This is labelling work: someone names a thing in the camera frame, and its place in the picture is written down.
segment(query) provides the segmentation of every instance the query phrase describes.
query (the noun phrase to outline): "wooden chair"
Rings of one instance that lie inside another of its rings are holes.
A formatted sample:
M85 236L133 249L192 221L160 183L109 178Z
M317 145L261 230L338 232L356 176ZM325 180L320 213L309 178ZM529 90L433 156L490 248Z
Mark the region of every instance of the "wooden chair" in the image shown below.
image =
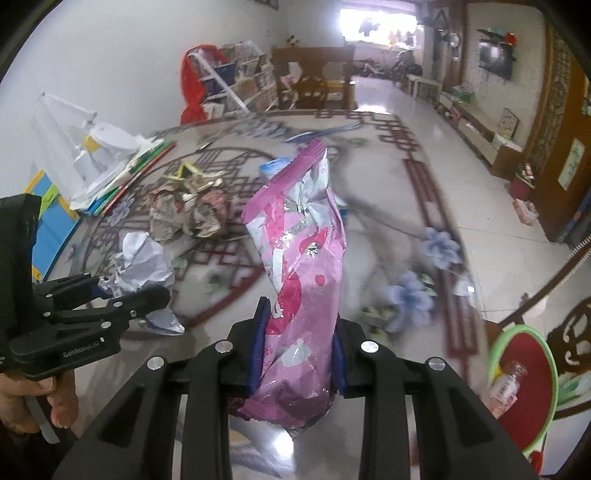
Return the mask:
M315 47L315 48L274 48L271 63L275 67L275 81L280 108L289 106L283 102L285 86L281 82L282 66L293 61L300 65L302 74L295 89L299 95L298 108L318 110L324 108L329 94L329 86L322 73L324 66L331 61L342 63L345 82L343 84L343 109L349 109L351 72L355 47Z

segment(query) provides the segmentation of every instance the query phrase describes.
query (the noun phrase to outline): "human hand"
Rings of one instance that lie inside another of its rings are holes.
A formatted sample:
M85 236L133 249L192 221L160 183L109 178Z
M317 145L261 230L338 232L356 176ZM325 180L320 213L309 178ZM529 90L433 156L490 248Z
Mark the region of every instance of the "human hand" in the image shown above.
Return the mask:
M36 433L39 425L29 411L25 396L46 396L51 405L51 422L58 428L68 428L78 418L78 397L74 371L39 382L28 380L22 374L0 374L0 420L16 433Z

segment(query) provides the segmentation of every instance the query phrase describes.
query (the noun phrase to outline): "white wall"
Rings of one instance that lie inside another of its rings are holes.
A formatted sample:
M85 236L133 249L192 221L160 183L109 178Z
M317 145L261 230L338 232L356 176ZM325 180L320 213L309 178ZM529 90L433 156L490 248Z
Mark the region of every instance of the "white wall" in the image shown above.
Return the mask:
M287 15L252 0L64 0L0 84L0 196L22 192L35 155L31 118L48 91L130 133L178 125L179 71L202 43L283 46Z
M339 0L283 0L287 9L289 35L302 47L342 47Z
M501 119L503 108L519 118L515 142L525 146L530 134L544 79L545 36L542 13L524 5L468 4L468 51L465 82L476 93L476 104L494 121ZM484 35L478 28L496 27L517 37L510 81L478 68L478 41Z

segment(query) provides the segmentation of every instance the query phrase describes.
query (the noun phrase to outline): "picture frame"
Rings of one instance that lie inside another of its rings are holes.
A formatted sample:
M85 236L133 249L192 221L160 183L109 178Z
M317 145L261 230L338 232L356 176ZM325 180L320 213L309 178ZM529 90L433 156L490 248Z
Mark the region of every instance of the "picture frame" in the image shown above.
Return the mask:
M519 119L517 116L508 108L503 108L501 121L499 122L499 128L496 132L507 140L513 140L513 136L515 135L515 130L517 130L518 125Z

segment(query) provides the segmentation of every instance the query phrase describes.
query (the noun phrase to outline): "plastic packaging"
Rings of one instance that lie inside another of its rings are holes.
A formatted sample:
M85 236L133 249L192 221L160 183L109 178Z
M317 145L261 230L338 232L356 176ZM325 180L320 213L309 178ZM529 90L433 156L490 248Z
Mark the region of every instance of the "plastic packaging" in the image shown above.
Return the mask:
M291 162L293 162L292 158L281 157L276 158L275 160L268 161L267 163L263 163L259 167L259 171L261 175L263 175L267 180L271 180L275 175L277 175L281 170L283 170L286 166L288 166Z
M509 368L491 386L483 399L486 408L498 419L517 401L519 381L527 375L527 370L519 362L513 361Z
M238 412L302 428L330 407L345 232L318 139L246 204L242 220L278 294L267 321L261 386Z

